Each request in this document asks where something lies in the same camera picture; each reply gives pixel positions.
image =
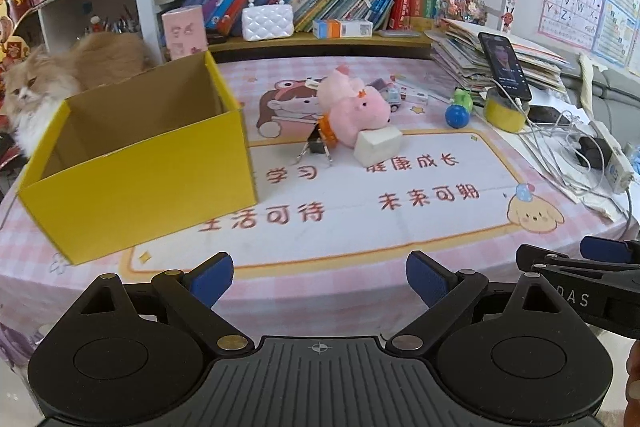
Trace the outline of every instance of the blue ball toy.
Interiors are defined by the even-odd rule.
[[[449,105],[444,113],[447,125],[453,129],[462,129],[469,123],[470,118],[469,111],[461,105]]]

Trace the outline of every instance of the white foam block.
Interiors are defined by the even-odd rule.
[[[370,167],[397,156],[402,132],[393,125],[375,131],[360,131],[353,155],[364,167]]]

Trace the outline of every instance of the yellow tape roll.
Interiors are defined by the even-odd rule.
[[[522,108],[526,114],[529,114],[527,102],[522,103]],[[512,133],[521,131],[526,122],[524,115],[517,107],[514,107],[511,100],[498,94],[497,87],[492,87],[487,91],[484,102],[484,117],[491,125]]]

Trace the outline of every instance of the quilted purse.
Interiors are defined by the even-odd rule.
[[[280,39],[293,35],[293,8],[278,0],[277,4],[254,6],[255,0],[249,0],[249,6],[242,10],[242,38],[245,41],[264,41]]]

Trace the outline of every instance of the power strip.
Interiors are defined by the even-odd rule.
[[[622,194],[628,190],[631,181],[634,179],[634,169],[631,162],[622,152],[622,147],[618,140],[611,136],[609,129],[602,122],[591,121],[590,125],[596,130],[598,136],[606,140],[611,147],[611,158],[604,171],[604,175],[611,185],[614,194]]]

